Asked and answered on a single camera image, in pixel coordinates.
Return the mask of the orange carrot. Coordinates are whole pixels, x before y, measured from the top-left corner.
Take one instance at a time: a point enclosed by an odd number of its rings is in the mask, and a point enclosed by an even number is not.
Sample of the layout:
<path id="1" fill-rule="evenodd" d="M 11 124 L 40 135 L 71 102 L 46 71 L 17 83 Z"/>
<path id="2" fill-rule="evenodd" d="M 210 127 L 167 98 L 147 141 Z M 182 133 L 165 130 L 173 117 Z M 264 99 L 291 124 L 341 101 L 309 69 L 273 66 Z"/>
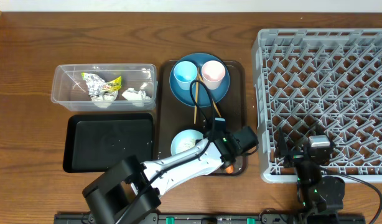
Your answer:
<path id="1" fill-rule="evenodd" d="M 228 173 L 228 174 L 232 174 L 234 173 L 234 166 L 233 165 L 230 165 L 228 166 L 225 171 Z"/>

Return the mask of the light blue bowl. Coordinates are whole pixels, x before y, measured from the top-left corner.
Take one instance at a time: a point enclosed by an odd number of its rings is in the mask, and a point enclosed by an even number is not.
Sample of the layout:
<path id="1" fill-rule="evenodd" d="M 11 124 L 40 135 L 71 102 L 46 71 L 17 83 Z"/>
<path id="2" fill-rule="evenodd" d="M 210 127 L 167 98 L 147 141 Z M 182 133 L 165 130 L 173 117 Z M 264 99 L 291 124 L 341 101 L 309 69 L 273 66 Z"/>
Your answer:
<path id="1" fill-rule="evenodd" d="M 203 134 L 200 131 L 194 129 L 186 129 L 181 131 L 172 140 L 170 146 L 171 155 L 174 156 L 178 153 L 193 148 L 196 145 L 197 140 L 201 139 L 203 139 Z"/>

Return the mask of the white tissue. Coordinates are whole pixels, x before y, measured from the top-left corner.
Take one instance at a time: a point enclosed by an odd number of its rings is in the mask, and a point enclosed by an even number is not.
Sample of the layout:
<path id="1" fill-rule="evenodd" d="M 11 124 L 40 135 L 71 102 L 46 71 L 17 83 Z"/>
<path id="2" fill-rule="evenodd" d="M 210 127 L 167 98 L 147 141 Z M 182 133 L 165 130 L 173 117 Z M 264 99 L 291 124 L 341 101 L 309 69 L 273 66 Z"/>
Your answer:
<path id="1" fill-rule="evenodd" d="M 151 97 L 147 96 L 144 90 L 136 91 L 134 88 L 128 88 L 122 93 L 122 96 L 137 107 L 143 107 L 151 100 Z"/>

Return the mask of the snack wrapper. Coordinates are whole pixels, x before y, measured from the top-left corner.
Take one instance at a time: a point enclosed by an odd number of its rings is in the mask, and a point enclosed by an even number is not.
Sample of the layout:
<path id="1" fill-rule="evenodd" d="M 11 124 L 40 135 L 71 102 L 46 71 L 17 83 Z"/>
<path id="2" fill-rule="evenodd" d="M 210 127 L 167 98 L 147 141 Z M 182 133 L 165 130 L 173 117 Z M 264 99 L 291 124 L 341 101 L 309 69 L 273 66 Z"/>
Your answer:
<path id="1" fill-rule="evenodd" d="M 114 101 L 118 96 L 118 91 L 122 87 L 122 77 L 105 82 L 100 76 L 94 73 L 81 73 L 82 79 L 86 82 L 88 94 L 92 101 Z"/>

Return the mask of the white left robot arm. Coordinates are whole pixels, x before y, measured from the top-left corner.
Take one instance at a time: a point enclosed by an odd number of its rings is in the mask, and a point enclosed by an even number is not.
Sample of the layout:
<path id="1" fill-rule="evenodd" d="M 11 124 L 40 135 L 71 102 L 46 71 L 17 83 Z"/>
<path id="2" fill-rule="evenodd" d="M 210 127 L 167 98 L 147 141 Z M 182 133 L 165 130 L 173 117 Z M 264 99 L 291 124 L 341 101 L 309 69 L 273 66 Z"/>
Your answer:
<path id="1" fill-rule="evenodd" d="M 107 170 L 82 194 L 97 223 L 138 223 L 161 204 L 174 187 L 231 166 L 255 147 L 256 137 L 244 131 L 211 132 L 194 147 L 156 161 L 134 156 Z"/>

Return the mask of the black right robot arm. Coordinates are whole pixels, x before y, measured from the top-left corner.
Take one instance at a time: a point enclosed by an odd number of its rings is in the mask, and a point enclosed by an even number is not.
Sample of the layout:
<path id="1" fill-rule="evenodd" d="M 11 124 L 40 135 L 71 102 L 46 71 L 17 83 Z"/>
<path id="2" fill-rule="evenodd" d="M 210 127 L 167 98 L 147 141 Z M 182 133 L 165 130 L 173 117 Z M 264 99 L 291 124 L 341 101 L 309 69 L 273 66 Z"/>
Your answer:
<path id="1" fill-rule="evenodd" d="M 283 159 L 285 168 L 294 168 L 297 175 L 297 196 L 304 208 L 295 220 L 307 223 L 315 215 L 334 216 L 343 208 L 345 182 L 334 176 L 323 176 L 321 166 L 326 164 L 335 143 L 316 126 L 315 134 L 308 137 L 301 150 L 292 151 L 281 128 L 278 129 L 277 148 L 274 156 Z"/>

